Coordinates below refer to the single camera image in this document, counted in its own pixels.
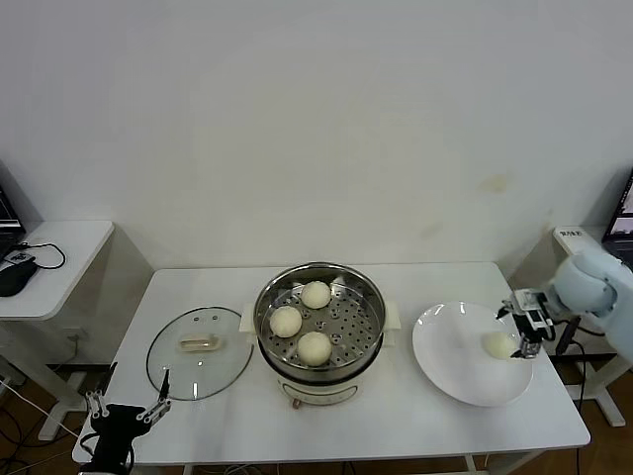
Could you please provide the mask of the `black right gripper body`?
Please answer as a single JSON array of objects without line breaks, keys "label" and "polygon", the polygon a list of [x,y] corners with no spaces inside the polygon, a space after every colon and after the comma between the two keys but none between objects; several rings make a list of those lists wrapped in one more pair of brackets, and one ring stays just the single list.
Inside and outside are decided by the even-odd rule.
[{"label": "black right gripper body", "polygon": [[519,331],[521,339],[529,343],[541,343],[542,335],[538,329],[535,329],[526,316],[519,315],[516,317],[516,327]]}]

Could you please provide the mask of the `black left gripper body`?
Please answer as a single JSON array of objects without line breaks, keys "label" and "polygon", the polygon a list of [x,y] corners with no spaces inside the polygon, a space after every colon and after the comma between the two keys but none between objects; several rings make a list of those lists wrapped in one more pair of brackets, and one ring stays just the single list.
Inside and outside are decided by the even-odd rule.
[{"label": "black left gripper body", "polygon": [[145,408],[110,404],[109,415],[93,424],[98,440],[92,456],[92,471],[107,474],[131,474],[136,456],[133,442],[147,433],[142,415]]}]

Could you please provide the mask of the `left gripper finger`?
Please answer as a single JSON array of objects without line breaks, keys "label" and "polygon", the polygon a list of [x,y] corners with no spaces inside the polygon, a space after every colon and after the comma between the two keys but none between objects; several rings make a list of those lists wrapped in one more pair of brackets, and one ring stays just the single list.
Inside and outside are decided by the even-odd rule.
[{"label": "left gripper finger", "polygon": [[163,380],[159,389],[157,401],[136,416],[136,419],[144,424],[156,424],[171,409],[171,401],[169,399],[169,376],[170,370],[165,369]]},{"label": "left gripper finger", "polygon": [[109,415],[107,403],[105,402],[105,394],[117,366],[118,363],[113,362],[103,375],[96,389],[85,393],[86,409],[91,420],[103,419]]}]

